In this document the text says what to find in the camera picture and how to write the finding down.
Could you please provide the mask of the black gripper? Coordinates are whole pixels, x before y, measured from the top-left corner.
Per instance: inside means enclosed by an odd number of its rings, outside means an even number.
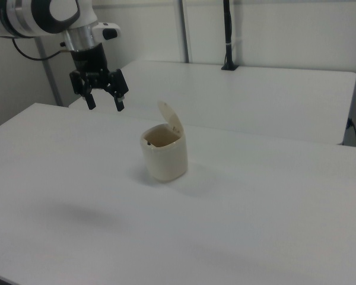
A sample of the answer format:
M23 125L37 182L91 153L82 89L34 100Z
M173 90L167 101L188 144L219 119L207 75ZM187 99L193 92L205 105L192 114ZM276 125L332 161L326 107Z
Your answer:
M75 94L83 97L88 109L96 107L92 89L106 90L114 99L116 109L121 112L124 107L124 97L129 91L123 73L120 69L110 72L104 47L100 43L96 47L82 51L71 51L76 69L69 76Z

